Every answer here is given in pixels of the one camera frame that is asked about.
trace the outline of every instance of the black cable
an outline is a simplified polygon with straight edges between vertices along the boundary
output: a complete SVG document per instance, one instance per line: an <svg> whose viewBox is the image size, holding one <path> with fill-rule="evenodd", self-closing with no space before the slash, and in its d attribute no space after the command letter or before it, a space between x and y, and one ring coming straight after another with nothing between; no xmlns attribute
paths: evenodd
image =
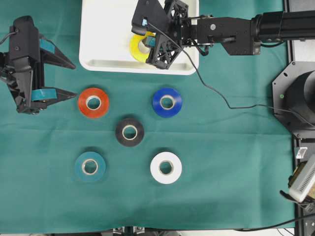
<svg viewBox="0 0 315 236"><path fill-rule="evenodd" d="M274 48L274 47L278 47L280 46L281 44L283 44L283 42L280 42L280 43L276 43L276 44L272 44L272 45L268 45L268 44L261 44L261 47L264 47L264 48Z"/></svg>
<svg viewBox="0 0 315 236"><path fill-rule="evenodd" d="M281 232L280 232L280 230L279 229L277 229L277 231L279 232L279 234L281 234ZM281 234L282 236L284 236L283 234Z"/></svg>
<svg viewBox="0 0 315 236"><path fill-rule="evenodd" d="M286 228L284 228L284 230L285 231L287 231L289 234L291 234L291 235L293 235L294 236L294 234L293 233L291 233L289 230L287 230Z"/></svg>
<svg viewBox="0 0 315 236"><path fill-rule="evenodd" d="M282 225L287 225L287 224L290 224L290 223L293 223L293 222L296 222L296 221L299 221L299 220L303 220L303 219L306 219L306 218L309 218L309 217L313 217L313 216L315 216L315 213L309 214L309 215L303 215L303 216L297 217L295 219L288 220L288 221L285 221L285 222L282 222L282 223L279 223L279 224L276 224L276 225L272 225L272 226L261 227L261 228L254 228L254 229L239 229L239 230L236 230L236 231L251 232L251 231L259 231L259 230L268 230L268 229L276 228L276 227L279 227L279 226L282 226Z"/></svg>
<svg viewBox="0 0 315 236"><path fill-rule="evenodd" d="M1 45L2 43L4 43L8 37L10 37L11 35L14 35L14 34L16 34L16 32L8 33L8 34L0 41L0 45Z"/></svg>
<svg viewBox="0 0 315 236"><path fill-rule="evenodd" d="M254 107L266 107L266 108L269 108L269 109L274 109L274 110L278 110L278 111L282 111L282 112L288 112L288 113L292 113L292 114L295 114L295 115L298 115L304 122L306 122L308 125L312 126L312 127L315 127L315 125L311 124L310 122L308 122L300 113L298 112L295 112L295 111L290 111L290 110L286 110L286 109L281 109L281 108L276 108L276 107L272 107L272 106L268 106L268 105L264 105L264 104L255 104L255 105L252 105L252 106L246 106L246 107L231 107L229 102L227 101L226 97L221 93L219 92L218 90L216 90L214 87L210 86L210 85L207 85L200 73L199 73L199 70L197 69L196 65L193 63L190 55L180 46L178 45L171 37L169 37L166 33L162 32L160 29L158 29L157 27L155 27L154 25L152 25L150 22L148 22L148 25L151 26L152 28L154 28L157 32L163 34L167 39L169 39L173 44L175 44L175 46L177 46L179 49L181 49L181 51L183 53L186 54L186 56L188 57L188 59L190 60L191 64L193 65L193 67L195 68L197 74L198 74L198 77L200 79L200 81L202 82L202 84L211 89L212 91L214 91L215 93L217 93L218 95L221 96L221 98L225 101L226 105L228 106L229 109L231 110L236 110L236 109L250 109L250 108L254 108Z"/></svg>

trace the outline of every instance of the blue tape roll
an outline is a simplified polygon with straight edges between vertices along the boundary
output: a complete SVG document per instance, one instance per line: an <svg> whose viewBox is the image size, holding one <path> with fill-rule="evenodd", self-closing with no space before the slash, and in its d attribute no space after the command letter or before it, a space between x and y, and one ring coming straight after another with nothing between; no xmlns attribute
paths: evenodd
<svg viewBox="0 0 315 236"><path fill-rule="evenodd" d="M162 107L162 99L170 98L173 106L169 109ZM182 108L183 101L180 94L173 88L162 88L157 91L152 100L152 106L156 114L163 118L169 118L176 115Z"/></svg>
<svg viewBox="0 0 315 236"><path fill-rule="evenodd" d="M36 89L31 92L31 100L47 100L47 99L56 99L57 92L54 88L44 88L44 89Z"/></svg>
<svg viewBox="0 0 315 236"><path fill-rule="evenodd" d="M96 170L93 173L88 173L85 170L85 165L90 161L96 164ZM106 170L106 164L100 154L88 151L81 154L75 161L74 170L77 177L83 182L95 182L103 177Z"/></svg>

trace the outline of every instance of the red tape roll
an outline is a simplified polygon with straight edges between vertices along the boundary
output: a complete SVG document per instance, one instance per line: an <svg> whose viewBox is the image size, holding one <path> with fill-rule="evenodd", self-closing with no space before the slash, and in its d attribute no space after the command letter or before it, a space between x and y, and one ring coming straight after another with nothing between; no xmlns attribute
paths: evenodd
<svg viewBox="0 0 315 236"><path fill-rule="evenodd" d="M91 99L99 100L99 106L95 109L88 107ZM83 115L86 117L96 119L104 116L109 109L108 95L99 88L88 88L84 90L78 99L78 107Z"/></svg>

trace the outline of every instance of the teal tape roll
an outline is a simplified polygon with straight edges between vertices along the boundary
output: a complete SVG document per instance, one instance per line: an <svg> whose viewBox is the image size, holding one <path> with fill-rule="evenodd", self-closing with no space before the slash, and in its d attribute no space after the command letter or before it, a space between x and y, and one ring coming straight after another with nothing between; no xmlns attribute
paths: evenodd
<svg viewBox="0 0 315 236"><path fill-rule="evenodd" d="M103 157L97 152L88 151L81 154L74 164L75 174L83 182L100 180L106 170Z"/></svg>
<svg viewBox="0 0 315 236"><path fill-rule="evenodd" d="M31 100L47 100L47 99L56 99L57 92L54 88L45 88L45 89L36 89L31 92Z"/></svg>
<svg viewBox="0 0 315 236"><path fill-rule="evenodd" d="M40 48L55 54L56 46L54 44L42 38L39 41L40 41Z"/></svg>

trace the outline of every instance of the green cloth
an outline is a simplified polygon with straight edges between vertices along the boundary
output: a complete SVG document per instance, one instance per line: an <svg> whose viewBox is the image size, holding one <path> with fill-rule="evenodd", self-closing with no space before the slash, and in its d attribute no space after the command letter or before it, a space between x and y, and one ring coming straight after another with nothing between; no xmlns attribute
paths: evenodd
<svg viewBox="0 0 315 236"><path fill-rule="evenodd" d="M200 14L251 19L278 11L282 1L200 0ZM80 93L104 89L110 110L100 119L84 117L77 98L39 115L18 114L0 84L0 233L100 231L136 225L170 229L268 226L294 217L287 191L292 173L290 134L266 108L229 110L215 93L191 76L107 73L79 63L81 1L1 0L0 36L17 17L35 25L76 64L75 70L46 65L46 86ZM104 22L99 30L106 30ZM7 51L8 42L0 47ZM226 94L233 106L272 104L271 82L287 64L286 47L256 57L231 57L221 45L200 57L205 81ZM169 86L184 104L173 118L151 106L155 91ZM145 137L136 147L115 138L125 117L142 122ZM74 175L76 158L99 152L107 169L96 183ZM161 151L177 154L180 179L157 183L150 162Z"/></svg>

